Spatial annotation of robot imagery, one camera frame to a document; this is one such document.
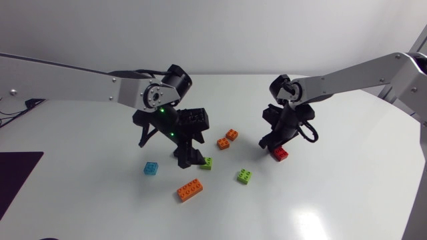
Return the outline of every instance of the black mat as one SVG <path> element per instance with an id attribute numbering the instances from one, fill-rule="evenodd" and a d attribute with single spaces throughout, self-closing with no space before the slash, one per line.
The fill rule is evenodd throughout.
<path id="1" fill-rule="evenodd" d="M 0 153 L 0 220 L 43 152 Z"/>

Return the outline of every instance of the lego brick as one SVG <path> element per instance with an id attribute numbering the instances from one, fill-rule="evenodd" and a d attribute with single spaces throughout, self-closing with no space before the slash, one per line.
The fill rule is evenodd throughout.
<path id="1" fill-rule="evenodd" d="M 200 168 L 210 170 L 212 168 L 212 158 L 211 157 L 205 157 L 205 161 L 206 161 L 206 164 L 200 165 Z"/>
<path id="2" fill-rule="evenodd" d="M 221 150 L 224 150 L 230 147 L 230 143 L 226 138 L 221 138 L 220 140 L 216 141 L 216 143 L 218 144 L 218 147 L 220 147 Z"/>
<path id="3" fill-rule="evenodd" d="M 183 187 L 179 188 L 176 193 L 182 202 L 187 201 L 190 197 L 193 197 L 197 193 L 203 190 L 203 186 L 199 182 L 199 179 L 194 179 L 193 181 L 185 184 Z"/>
<path id="4" fill-rule="evenodd" d="M 232 141 L 234 141 L 234 139 L 236 139 L 238 137 L 239 133 L 233 129 L 230 129 L 227 134 L 226 137 Z"/>
<path id="5" fill-rule="evenodd" d="M 246 171 L 245 169 L 242 169 L 242 170 L 239 172 L 239 175 L 238 175 L 238 181 L 240 181 L 240 182 L 242 182 L 242 183 L 245 183 L 245 184 L 248 184 L 248 183 L 249 183 L 249 180 L 251 179 L 251 176 L 252 176 L 252 173 L 251 173 L 251 172 Z"/>
<path id="6" fill-rule="evenodd" d="M 273 155 L 278 161 L 283 161 L 289 154 L 282 147 L 278 147 L 274 149 Z"/>
<path id="7" fill-rule="evenodd" d="M 147 162 L 144 167 L 144 173 L 146 175 L 155 175 L 158 167 L 159 165 L 157 163 Z"/>

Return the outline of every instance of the blue lego brick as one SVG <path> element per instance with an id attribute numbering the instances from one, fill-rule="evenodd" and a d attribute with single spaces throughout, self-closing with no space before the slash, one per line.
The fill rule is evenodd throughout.
<path id="1" fill-rule="evenodd" d="M 145 164 L 144 173 L 146 175 L 155 175 L 158 167 L 159 165 L 157 163 L 147 162 L 147 164 Z"/>

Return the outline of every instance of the black cable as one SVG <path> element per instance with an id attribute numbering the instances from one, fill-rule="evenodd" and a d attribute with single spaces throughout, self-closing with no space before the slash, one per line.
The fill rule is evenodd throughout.
<path id="1" fill-rule="evenodd" d="M 154 70 L 146 70 L 146 69 L 138 69 L 138 70 L 135 70 L 135 72 L 137 72 L 137 73 L 147 73 L 147 74 L 150 74 L 150 75 L 170 75 L 170 74 L 172 74 L 169 71 L 162 72 L 162 71 L 154 71 Z"/>
<path id="2" fill-rule="evenodd" d="M 3 114 L 3 115 L 15 115 L 15 114 L 18 114 L 18 113 L 22 113 L 23 111 L 25 111 L 25 110 L 18 111 L 16 113 L 4 113 L 4 112 L 0 111 L 0 113 Z"/>
<path id="3" fill-rule="evenodd" d="M 15 120 L 16 118 L 28 113 L 30 110 L 32 110 L 33 108 L 35 108 L 36 106 L 42 104 L 42 102 L 44 102 L 45 99 L 30 99 L 30 100 L 26 100 L 25 101 L 25 106 L 27 106 L 26 110 L 21 111 L 18 115 L 15 115 L 13 117 L 4 117 L 2 119 L 0 119 L 0 128 L 6 126 L 7 124 L 9 124 L 10 122 L 12 122 L 13 120 Z M 3 119 L 10 119 L 8 120 L 6 123 L 2 124 L 2 120 Z"/>
<path id="4" fill-rule="evenodd" d="M 298 133 L 300 133 L 301 134 L 301 136 L 305 139 L 305 140 L 307 140 L 307 141 L 309 141 L 310 143 L 315 143 L 318 139 L 319 139 L 319 135 L 318 135 L 318 132 L 314 129 L 314 127 L 311 125 L 311 124 L 309 124 L 307 121 L 304 121 L 304 122 L 302 122 L 302 125 L 304 125 L 304 126 L 306 126 L 307 128 L 308 128 L 308 130 L 310 130 L 312 133 L 313 133 L 313 139 L 310 139 L 309 137 L 307 137 L 307 135 L 302 131 L 302 129 L 301 129 L 301 127 L 300 126 L 297 126 L 297 131 L 298 131 Z"/>
<path id="5" fill-rule="evenodd" d="M 3 122 L 3 120 L 4 120 L 4 119 L 11 119 L 11 118 L 14 118 L 14 117 L 4 117 L 4 118 L 0 118 L 0 126 L 1 126 L 1 123 Z"/>

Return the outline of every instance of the orange lego brick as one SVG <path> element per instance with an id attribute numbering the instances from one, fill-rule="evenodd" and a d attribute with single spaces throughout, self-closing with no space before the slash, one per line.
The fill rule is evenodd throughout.
<path id="1" fill-rule="evenodd" d="M 190 197 L 193 197 L 198 192 L 203 190 L 203 186 L 199 182 L 199 179 L 194 179 L 193 181 L 185 184 L 183 187 L 179 188 L 176 193 L 182 202 L 187 201 Z"/>
<path id="2" fill-rule="evenodd" d="M 234 141 L 234 139 L 238 138 L 239 133 L 237 131 L 234 131 L 233 129 L 230 129 L 227 134 L 226 137 L 232 141 Z"/>
<path id="3" fill-rule="evenodd" d="M 221 138 L 220 140 L 216 141 L 216 143 L 218 144 L 218 147 L 220 147 L 221 150 L 230 147 L 230 143 L 227 141 L 226 138 Z"/>

